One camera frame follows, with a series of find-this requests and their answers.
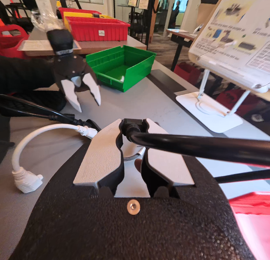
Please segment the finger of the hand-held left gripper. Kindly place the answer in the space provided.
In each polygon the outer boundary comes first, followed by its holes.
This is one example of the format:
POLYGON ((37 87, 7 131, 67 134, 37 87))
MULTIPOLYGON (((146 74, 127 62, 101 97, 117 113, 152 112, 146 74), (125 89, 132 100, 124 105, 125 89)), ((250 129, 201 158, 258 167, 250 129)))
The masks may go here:
POLYGON ((98 106, 101 105, 101 93, 99 85, 96 83, 91 73, 87 73, 83 76, 82 82, 89 88, 90 93, 94 97, 98 106))
POLYGON ((81 105, 78 101, 78 97, 75 93, 75 85, 71 80, 63 79, 61 80, 61 85, 65 93, 65 97, 71 106, 77 110, 79 113, 82 113, 81 105))

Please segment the wooden side table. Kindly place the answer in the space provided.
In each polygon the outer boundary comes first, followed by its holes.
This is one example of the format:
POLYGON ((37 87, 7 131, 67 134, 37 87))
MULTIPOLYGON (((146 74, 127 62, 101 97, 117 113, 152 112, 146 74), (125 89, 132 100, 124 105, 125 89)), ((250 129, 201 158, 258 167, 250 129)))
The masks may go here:
POLYGON ((175 52, 174 59, 171 65, 171 71, 173 72, 177 65, 182 48, 186 47, 189 49, 193 41, 195 40, 195 36, 192 34, 189 34, 189 32, 186 32, 186 31, 182 32, 176 29, 166 29, 166 32, 171 34, 170 40, 174 43, 177 43, 176 52, 175 52))

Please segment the yellow plastic bin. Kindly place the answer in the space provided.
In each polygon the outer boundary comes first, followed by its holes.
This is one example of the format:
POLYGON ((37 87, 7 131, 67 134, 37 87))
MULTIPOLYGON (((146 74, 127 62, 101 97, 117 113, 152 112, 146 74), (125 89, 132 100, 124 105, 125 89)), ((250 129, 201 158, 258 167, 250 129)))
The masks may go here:
POLYGON ((67 17, 79 17, 79 18, 100 18, 100 19, 114 19, 108 15, 102 15, 97 13, 82 13, 82 12, 63 12, 62 19, 66 29, 70 32, 70 26, 67 17))

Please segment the wooden instruction board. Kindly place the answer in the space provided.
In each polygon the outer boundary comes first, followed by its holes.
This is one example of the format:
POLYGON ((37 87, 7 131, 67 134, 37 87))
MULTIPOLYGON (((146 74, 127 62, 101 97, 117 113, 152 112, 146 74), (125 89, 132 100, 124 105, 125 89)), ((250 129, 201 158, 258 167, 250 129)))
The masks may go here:
POLYGON ((220 0, 189 59, 254 93, 269 92, 269 9, 270 0, 220 0))

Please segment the red plastic bin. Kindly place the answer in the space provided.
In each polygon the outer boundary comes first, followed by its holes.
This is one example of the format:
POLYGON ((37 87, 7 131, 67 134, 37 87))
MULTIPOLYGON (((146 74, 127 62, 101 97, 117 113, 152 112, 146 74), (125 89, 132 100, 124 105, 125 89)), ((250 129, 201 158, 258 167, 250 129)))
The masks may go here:
POLYGON ((129 23, 117 19, 66 17, 70 33, 78 42, 126 41, 129 23))
POLYGON ((62 8, 62 7, 59 7, 58 8, 60 14, 61 14, 61 17, 63 19, 63 14, 64 12, 75 12, 75 13, 94 13, 94 14, 99 14, 101 15, 102 13, 101 12, 98 12, 98 11, 95 11, 95 10, 84 10, 84 9, 75 9, 75 8, 62 8))
POLYGON ((257 260, 270 259, 270 192, 251 192, 229 200, 245 242, 257 260))

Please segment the green plastic bin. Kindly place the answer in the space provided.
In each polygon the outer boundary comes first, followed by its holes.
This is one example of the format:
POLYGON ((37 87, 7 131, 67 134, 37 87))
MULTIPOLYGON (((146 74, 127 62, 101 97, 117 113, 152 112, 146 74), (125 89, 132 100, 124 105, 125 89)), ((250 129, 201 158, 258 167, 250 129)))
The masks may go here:
POLYGON ((105 86, 126 92, 150 74, 156 53, 117 46, 86 55, 87 64, 105 86))

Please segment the laminated paper sheet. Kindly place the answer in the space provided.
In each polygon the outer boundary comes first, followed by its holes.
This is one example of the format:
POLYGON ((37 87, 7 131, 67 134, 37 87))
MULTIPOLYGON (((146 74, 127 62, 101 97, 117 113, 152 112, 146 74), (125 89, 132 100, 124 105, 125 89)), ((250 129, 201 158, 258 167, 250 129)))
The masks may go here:
POLYGON ((53 51, 48 40, 24 40, 18 48, 19 51, 53 51))

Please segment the red plastic basket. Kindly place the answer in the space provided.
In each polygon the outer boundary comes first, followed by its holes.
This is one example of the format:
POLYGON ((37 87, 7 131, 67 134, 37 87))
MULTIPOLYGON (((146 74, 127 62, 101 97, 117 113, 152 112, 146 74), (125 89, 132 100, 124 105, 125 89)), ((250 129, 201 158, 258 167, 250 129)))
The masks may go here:
MULTIPOLYGON (((217 96, 216 101, 231 110, 233 106, 237 103, 237 101, 240 99, 240 97, 243 95, 243 93, 244 90, 242 89, 223 91, 217 96)), ((253 110, 258 105, 259 101, 259 97, 253 94, 249 94, 242 102, 242 104, 238 107, 236 114, 244 117, 248 112, 253 110)))
POLYGON ((3 25, 0 27, 0 56, 8 58, 29 59, 29 57, 18 48, 22 42, 28 40, 29 35, 18 25, 3 25), (19 35, 3 35, 5 31, 19 31, 19 35))

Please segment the white and blue carton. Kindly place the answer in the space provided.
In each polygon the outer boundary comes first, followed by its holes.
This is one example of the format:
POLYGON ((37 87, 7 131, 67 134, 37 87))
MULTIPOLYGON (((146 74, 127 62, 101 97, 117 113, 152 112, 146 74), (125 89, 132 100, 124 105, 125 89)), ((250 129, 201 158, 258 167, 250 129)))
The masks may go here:
POLYGON ((35 0, 41 15, 56 17, 56 0, 35 0))

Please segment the black power strip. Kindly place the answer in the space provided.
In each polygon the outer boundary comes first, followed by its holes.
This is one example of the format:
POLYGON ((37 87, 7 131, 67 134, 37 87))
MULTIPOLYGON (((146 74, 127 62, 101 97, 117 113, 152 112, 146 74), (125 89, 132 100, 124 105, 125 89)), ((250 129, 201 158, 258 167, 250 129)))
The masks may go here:
MULTIPOLYGON (((97 132, 101 131, 101 128, 91 119, 86 120, 84 123, 85 123, 86 126, 88 126, 88 127, 91 126, 92 128, 96 129, 97 132)), ((135 160, 138 157, 143 156, 145 150, 146 150, 145 147, 141 147, 141 149, 136 154, 134 154, 133 156, 125 157, 124 161, 126 162, 126 161, 135 160)))

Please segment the tall wooden desk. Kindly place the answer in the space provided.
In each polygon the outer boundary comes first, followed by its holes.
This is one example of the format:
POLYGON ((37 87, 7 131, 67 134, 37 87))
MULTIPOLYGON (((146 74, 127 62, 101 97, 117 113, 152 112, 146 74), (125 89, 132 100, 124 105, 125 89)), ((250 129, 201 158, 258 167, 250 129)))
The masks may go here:
POLYGON ((129 36, 143 42, 143 35, 145 34, 144 44, 146 45, 147 50, 153 39, 156 15, 160 7, 160 2, 160 0, 149 0, 147 10, 139 9, 139 0, 137 0, 136 7, 128 6, 128 4, 124 5, 131 8, 129 18, 129 36))

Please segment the person's left forearm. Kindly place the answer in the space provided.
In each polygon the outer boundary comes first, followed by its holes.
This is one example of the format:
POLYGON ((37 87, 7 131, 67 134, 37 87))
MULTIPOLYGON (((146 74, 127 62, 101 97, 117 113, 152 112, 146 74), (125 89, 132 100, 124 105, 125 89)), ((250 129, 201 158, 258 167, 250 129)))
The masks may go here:
POLYGON ((0 94, 47 88, 54 83, 52 63, 48 60, 0 57, 0 94))

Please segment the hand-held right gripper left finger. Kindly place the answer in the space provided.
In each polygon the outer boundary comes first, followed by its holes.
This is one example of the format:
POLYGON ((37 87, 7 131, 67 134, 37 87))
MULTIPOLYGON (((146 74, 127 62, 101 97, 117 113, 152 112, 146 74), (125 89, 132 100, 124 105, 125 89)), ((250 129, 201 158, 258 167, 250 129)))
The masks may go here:
POLYGON ((123 120, 117 119, 93 137, 78 172, 73 180, 76 186, 90 186, 99 193, 108 187, 115 195, 124 179, 123 120))

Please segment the clear bag of white balls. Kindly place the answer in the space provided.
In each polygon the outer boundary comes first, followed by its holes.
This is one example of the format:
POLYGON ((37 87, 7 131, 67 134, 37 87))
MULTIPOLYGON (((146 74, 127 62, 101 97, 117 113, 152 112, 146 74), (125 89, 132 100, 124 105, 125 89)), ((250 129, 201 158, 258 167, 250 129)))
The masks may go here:
POLYGON ((65 29, 63 22, 48 8, 31 10, 31 22, 36 29, 42 32, 65 29))

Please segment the red plastic container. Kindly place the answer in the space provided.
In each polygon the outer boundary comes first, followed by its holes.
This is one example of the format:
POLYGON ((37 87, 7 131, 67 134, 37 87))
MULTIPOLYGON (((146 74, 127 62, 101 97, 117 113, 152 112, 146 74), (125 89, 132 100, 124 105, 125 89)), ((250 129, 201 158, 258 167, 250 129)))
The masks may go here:
POLYGON ((201 75, 200 69, 186 62, 177 64, 174 68, 174 73, 194 86, 197 84, 198 78, 201 75))

